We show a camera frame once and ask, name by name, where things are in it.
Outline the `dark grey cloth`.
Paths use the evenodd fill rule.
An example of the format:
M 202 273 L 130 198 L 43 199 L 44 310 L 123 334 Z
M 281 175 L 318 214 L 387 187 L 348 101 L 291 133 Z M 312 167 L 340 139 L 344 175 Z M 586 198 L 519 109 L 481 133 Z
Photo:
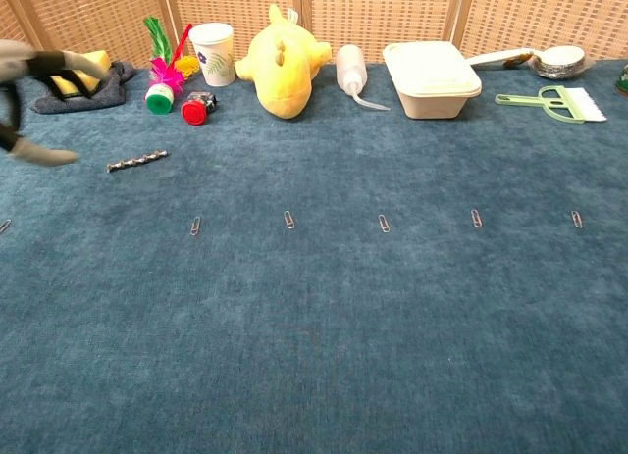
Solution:
M 47 94 L 33 101 L 29 108 L 38 114 L 53 115 L 84 111 L 94 111 L 123 105 L 126 102 L 125 83 L 135 75 L 131 62 L 114 61 L 111 63 L 108 77 L 99 81 L 90 98 L 83 97 L 71 83 L 58 78 L 61 85 L 70 89 L 70 94 L 63 100 Z

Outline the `green white hand brush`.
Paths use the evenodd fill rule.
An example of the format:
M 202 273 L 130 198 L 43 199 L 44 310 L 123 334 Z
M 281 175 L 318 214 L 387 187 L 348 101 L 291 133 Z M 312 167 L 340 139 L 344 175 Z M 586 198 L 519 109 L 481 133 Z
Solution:
M 497 94 L 495 102 L 504 106 L 540 107 L 551 118 L 570 124 L 607 121 L 584 87 L 549 85 L 540 88 L 535 96 Z

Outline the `yellow sponge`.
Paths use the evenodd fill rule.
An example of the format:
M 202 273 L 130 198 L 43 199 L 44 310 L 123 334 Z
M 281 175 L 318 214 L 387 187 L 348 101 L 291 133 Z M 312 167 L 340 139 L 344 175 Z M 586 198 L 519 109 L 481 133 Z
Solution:
M 103 70 L 108 71 L 111 68 L 111 58 L 105 50 L 82 53 L 82 56 L 90 62 L 98 65 Z M 89 76 L 82 71 L 76 71 L 76 74 L 91 93 L 94 93 L 97 90 L 100 84 L 99 79 Z M 79 90 L 72 82 L 60 76 L 52 76 L 52 79 L 65 97 L 80 96 Z

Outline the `translucent squeeze wash bottle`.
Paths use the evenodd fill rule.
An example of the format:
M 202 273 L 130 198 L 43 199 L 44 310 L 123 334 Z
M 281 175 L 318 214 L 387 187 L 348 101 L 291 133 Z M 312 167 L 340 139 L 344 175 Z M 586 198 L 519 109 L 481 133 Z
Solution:
M 368 75 L 362 50 L 354 44 L 341 47 L 336 55 L 336 77 L 339 88 L 363 107 L 388 111 L 390 108 L 360 97 Z

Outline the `white paper cup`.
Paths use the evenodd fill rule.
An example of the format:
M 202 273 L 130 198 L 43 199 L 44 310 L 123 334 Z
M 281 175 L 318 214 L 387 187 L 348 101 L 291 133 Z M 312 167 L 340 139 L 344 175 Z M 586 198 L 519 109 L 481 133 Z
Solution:
M 234 30 L 226 23 L 195 25 L 189 33 L 205 82 L 221 87 L 235 80 Z

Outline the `blue carpet table cover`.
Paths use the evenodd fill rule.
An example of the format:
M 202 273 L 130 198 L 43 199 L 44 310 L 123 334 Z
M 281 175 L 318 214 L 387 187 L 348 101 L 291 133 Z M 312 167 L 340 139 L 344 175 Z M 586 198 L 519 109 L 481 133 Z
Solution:
M 383 66 L 382 112 L 333 68 L 290 122 L 242 82 L 202 126 L 154 116 L 145 74 L 25 111 L 80 160 L 0 153 L 0 454 L 628 454 L 622 68 L 577 79 L 582 125 L 497 105 L 526 70 L 412 121 Z

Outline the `woven wooden folding screen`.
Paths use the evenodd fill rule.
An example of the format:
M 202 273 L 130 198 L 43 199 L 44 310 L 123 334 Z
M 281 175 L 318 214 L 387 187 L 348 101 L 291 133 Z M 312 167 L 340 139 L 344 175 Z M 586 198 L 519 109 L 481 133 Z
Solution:
M 158 18 L 172 44 L 187 25 L 233 27 L 242 55 L 277 5 L 295 10 L 318 39 L 360 46 L 370 62 L 398 41 L 447 40 L 473 56 L 573 44 L 597 59 L 628 59 L 628 0 L 0 0 L 0 38 L 90 52 L 145 66 L 144 19 Z

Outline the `yellow plush toy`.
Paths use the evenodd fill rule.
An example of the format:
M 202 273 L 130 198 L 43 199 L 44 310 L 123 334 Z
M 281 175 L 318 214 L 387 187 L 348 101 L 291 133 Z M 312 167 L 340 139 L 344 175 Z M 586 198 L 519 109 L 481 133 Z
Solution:
M 269 7 L 268 17 L 268 25 L 252 38 L 246 55 L 235 62 L 235 73 L 254 84 L 266 111 L 292 119 L 306 107 L 312 80 L 331 61 L 333 49 L 286 18 L 276 4 Z

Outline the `colourful feather shuttlecock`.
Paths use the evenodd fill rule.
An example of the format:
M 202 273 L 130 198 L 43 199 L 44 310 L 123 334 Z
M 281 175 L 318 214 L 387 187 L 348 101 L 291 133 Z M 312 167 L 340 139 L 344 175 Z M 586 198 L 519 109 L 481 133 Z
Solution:
M 200 70 L 199 62 L 183 53 L 192 24 L 185 28 L 177 48 L 172 49 L 156 17 L 145 17 L 143 23 L 152 44 L 149 87 L 144 102 L 152 114 L 165 115 L 171 112 L 176 96 L 183 92 L 185 82 Z

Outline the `beige lidded lunch box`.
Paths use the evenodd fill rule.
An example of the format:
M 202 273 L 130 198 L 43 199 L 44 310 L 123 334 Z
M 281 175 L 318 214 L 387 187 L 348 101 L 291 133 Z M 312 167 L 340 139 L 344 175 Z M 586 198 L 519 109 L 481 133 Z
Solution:
M 383 57 L 410 119 L 454 119 L 469 99 L 481 94 L 480 78 L 450 42 L 391 43 Z

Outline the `white plastic spoon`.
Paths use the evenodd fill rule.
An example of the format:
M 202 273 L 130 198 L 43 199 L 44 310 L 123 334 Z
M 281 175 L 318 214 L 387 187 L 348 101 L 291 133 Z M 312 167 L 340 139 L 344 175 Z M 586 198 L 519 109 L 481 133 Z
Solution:
M 575 45 L 553 46 L 546 50 L 523 47 L 480 54 L 469 57 L 466 61 L 471 66 L 497 62 L 502 62 L 506 65 L 520 65 L 533 58 L 550 66 L 573 65 L 585 58 L 585 51 L 583 48 Z

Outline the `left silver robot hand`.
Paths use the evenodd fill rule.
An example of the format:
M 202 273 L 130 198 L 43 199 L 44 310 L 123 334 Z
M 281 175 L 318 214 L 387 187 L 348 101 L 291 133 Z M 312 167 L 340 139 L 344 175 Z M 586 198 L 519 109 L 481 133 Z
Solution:
M 74 151 L 42 147 L 20 135 L 22 104 L 16 85 L 17 80 L 30 76 L 42 82 L 57 99 L 63 100 L 64 95 L 52 79 L 52 76 L 60 76 L 72 82 L 82 96 L 90 98 L 91 92 L 76 71 L 99 80 L 108 75 L 108 71 L 76 52 L 37 50 L 22 41 L 0 39 L 0 92 L 8 100 L 11 121 L 9 125 L 0 122 L 0 148 L 18 160 L 44 167 L 71 164 L 79 158 Z

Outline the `red capped small bottle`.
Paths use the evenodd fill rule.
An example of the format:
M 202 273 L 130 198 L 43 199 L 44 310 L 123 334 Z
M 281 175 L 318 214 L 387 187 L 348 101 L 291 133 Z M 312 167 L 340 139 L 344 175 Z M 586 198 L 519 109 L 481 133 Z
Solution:
M 183 119 L 192 126 L 205 124 L 217 108 L 217 98 L 209 91 L 190 92 L 181 105 Z

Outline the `silver foil dish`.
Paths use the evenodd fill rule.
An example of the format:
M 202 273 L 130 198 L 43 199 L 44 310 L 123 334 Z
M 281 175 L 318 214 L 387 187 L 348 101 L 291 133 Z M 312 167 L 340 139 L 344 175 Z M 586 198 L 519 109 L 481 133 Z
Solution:
M 575 45 L 553 46 L 536 51 L 529 61 L 539 76 L 551 79 L 568 79 L 586 69 L 585 50 Z

